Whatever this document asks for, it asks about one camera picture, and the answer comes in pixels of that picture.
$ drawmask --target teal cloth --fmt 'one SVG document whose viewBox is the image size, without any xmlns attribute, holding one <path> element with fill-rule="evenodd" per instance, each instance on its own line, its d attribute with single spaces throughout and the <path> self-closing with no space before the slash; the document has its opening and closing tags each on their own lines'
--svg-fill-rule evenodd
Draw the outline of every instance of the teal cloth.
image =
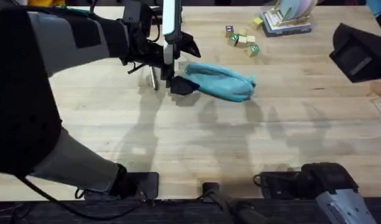
<svg viewBox="0 0 381 224">
<path fill-rule="evenodd" d="M 200 85 L 199 91 L 224 100 L 242 102 L 254 94 L 253 77 L 214 65 L 192 63 L 185 68 L 184 78 Z"/>
</svg>

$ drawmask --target black device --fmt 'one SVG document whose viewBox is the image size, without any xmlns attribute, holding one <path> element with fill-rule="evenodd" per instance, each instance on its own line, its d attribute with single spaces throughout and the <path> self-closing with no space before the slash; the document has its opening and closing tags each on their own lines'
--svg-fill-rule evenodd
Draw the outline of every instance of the black device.
<svg viewBox="0 0 381 224">
<path fill-rule="evenodd" d="M 381 37 L 340 24 L 330 58 L 352 82 L 381 78 Z"/>
<path fill-rule="evenodd" d="M 124 10 L 123 22 L 125 24 L 139 24 L 145 37 L 149 37 L 152 24 L 152 9 L 142 1 L 128 1 L 126 7 L 131 10 Z"/>
<path fill-rule="evenodd" d="M 316 200 L 334 224 L 376 223 L 358 185 L 340 164 L 312 163 L 303 165 L 299 172 L 262 172 L 254 176 L 254 181 L 267 199 Z"/>
</svg>

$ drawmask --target wooden alphabet block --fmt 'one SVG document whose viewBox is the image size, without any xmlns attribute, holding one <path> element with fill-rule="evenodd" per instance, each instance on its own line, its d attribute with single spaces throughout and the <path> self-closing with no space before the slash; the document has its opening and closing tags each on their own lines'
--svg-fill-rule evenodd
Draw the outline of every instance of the wooden alphabet block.
<svg viewBox="0 0 381 224">
<path fill-rule="evenodd" d="M 255 36 L 248 35 L 247 36 L 247 44 L 248 45 L 254 45 L 255 43 Z"/>
<path fill-rule="evenodd" d="M 228 38 L 233 34 L 233 26 L 225 26 L 225 37 Z"/>
<path fill-rule="evenodd" d="M 247 46 L 247 37 L 239 36 L 237 47 L 246 47 Z"/>
<path fill-rule="evenodd" d="M 252 27 L 254 29 L 259 29 L 261 27 L 261 25 L 263 24 L 263 20 L 259 17 L 256 17 L 253 19 L 253 22 L 252 22 Z"/>
<path fill-rule="evenodd" d="M 228 39 L 228 45 L 231 45 L 232 47 L 236 46 L 238 44 L 239 36 L 236 34 L 232 34 Z"/>
<path fill-rule="evenodd" d="M 258 48 L 257 45 L 250 45 L 250 46 L 248 46 L 247 50 L 245 50 L 245 53 L 249 57 L 254 57 L 254 56 L 258 55 L 259 51 L 260 51 L 260 49 Z"/>
</svg>

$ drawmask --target wooden tabletop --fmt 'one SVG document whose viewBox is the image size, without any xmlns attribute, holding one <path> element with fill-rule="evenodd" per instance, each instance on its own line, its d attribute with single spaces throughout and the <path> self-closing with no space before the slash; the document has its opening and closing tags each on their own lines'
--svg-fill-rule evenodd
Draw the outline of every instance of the wooden tabletop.
<svg viewBox="0 0 381 224">
<path fill-rule="evenodd" d="M 248 27 L 259 7 L 184 7 L 182 30 L 193 35 L 202 58 L 183 53 L 176 69 L 202 62 L 255 76 L 253 98 L 232 103 L 203 93 L 175 97 L 154 92 L 149 68 L 128 75 L 118 59 L 71 68 L 50 79 L 63 125 L 104 158 L 129 171 L 160 173 L 160 198 L 192 198 L 206 181 L 233 196 L 259 197 L 252 176 L 338 162 L 363 196 L 381 196 L 381 115 L 369 84 L 352 84 L 329 58 L 340 22 L 381 35 L 367 7 L 317 7 L 310 34 L 266 38 L 252 31 L 261 52 L 248 58 L 230 47 L 226 25 Z M 122 7 L 98 7 L 102 17 Z M 152 28 L 151 39 L 156 35 Z M 32 179 L 59 199 L 74 188 Z M 0 174 L 0 200 L 41 197 Z"/>
</svg>

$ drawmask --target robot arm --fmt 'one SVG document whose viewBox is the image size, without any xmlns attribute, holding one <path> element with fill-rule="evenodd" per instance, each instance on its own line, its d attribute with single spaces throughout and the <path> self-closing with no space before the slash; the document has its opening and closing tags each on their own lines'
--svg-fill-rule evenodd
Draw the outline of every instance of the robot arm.
<svg viewBox="0 0 381 224">
<path fill-rule="evenodd" d="M 153 14 L 141 1 L 129 1 L 117 20 L 62 8 L 0 7 L 0 172 L 126 196 L 126 169 L 62 128 L 48 78 L 113 57 L 160 68 L 171 74 L 170 83 L 174 71 L 167 72 L 163 47 L 147 39 Z M 177 45 L 200 57 L 193 38 Z"/>
</svg>

